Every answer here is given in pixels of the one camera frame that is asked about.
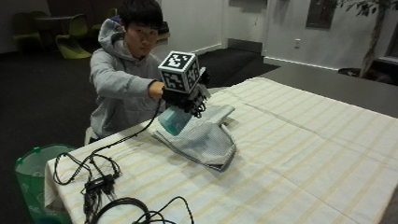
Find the hand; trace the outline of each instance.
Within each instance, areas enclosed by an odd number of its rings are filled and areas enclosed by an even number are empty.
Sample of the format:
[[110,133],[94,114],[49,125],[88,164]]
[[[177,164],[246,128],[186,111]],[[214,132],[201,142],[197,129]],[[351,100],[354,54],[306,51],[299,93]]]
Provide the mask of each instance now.
[[162,82],[154,81],[148,86],[148,95],[153,99],[160,99],[162,96]]

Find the fabric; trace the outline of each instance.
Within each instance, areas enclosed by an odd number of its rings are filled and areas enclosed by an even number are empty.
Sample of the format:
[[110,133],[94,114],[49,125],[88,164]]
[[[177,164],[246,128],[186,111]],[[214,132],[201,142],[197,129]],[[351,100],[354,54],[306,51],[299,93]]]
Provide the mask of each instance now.
[[105,20],[98,35],[102,48],[90,58],[89,81],[98,94],[90,127],[100,138],[149,120],[157,108],[157,100],[148,96],[148,85],[161,80],[161,60],[152,54],[141,60],[133,58],[120,29],[118,23]]
[[[236,108],[222,122],[237,143],[228,169],[217,172],[170,150],[154,138],[161,128],[154,121],[134,139],[101,151],[121,166],[117,198],[134,197],[158,210],[181,196],[196,223],[379,223],[398,184],[398,119],[265,78],[214,93],[206,107],[224,105]],[[145,124],[72,155],[81,161]],[[52,180],[53,164],[48,162],[47,204],[59,198],[73,222],[84,223],[88,173],[60,186]],[[112,172],[106,162],[101,168]],[[74,169],[73,161],[61,160],[60,178],[67,180]],[[161,214],[190,223],[181,201]],[[140,215],[138,209],[121,206],[98,224],[132,223]]]
[[233,111],[229,105],[212,106],[201,113],[200,119],[190,118],[177,136],[164,129],[158,129],[154,135],[181,156],[224,171],[237,151],[234,138],[222,124]]

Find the chair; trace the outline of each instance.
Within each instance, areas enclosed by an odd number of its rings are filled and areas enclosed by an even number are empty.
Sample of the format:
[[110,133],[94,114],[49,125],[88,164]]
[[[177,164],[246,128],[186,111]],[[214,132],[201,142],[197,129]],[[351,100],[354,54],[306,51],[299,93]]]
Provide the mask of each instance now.
[[45,51],[45,47],[40,38],[40,33],[35,24],[35,19],[28,13],[13,14],[12,29],[12,39],[20,53],[23,53],[24,47],[31,47],[32,44],[39,45],[41,51]]
[[68,35],[56,36],[56,44],[65,59],[82,59],[90,56],[77,42],[77,39],[86,37],[86,33],[86,17],[78,14],[69,21]]
[[84,144],[84,146],[86,146],[89,144],[90,139],[96,139],[96,141],[97,141],[98,136],[94,133],[94,131],[92,130],[92,127],[88,127],[85,129],[85,144]]
[[[114,7],[112,7],[108,11],[106,11],[106,15],[105,15],[105,18],[106,19],[110,19],[112,17],[117,16],[117,9]],[[100,30],[101,30],[101,24],[94,24],[92,27],[90,27],[90,31],[97,34],[100,33]]]

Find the yellow striped cloth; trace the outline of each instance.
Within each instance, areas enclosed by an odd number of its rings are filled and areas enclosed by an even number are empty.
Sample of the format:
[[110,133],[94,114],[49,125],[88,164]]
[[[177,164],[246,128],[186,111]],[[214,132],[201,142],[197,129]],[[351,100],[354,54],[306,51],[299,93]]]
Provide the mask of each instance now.
[[[153,137],[160,128],[154,122],[137,138],[102,151],[124,173],[116,181],[117,198],[137,198],[158,210],[181,196],[196,223],[378,223],[398,183],[397,119],[261,77],[217,92],[212,105],[236,108],[225,120],[237,142],[228,170],[218,173],[177,155]],[[82,160],[142,125],[72,155]],[[84,223],[86,172],[60,186],[52,180],[53,163],[47,204],[60,199],[73,222]],[[106,162],[102,168],[112,172]],[[60,161],[64,180],[74,169],[73,162]],[[181,201],[161,213],[190,223]],[[140,215],[140,209],[120,206],[100,223],[132,223]]]

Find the person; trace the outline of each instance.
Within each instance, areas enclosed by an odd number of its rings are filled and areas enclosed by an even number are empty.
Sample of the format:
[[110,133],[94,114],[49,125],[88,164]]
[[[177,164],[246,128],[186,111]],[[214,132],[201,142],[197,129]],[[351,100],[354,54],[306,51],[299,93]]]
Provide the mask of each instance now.
[[160,4],[124,0],[118,12],[120,21],[102,24],[101,48],[90,58],[89,81],[98,94],[90,142],[152,119],[162,95],[161,60],[150,54],[162,25]]

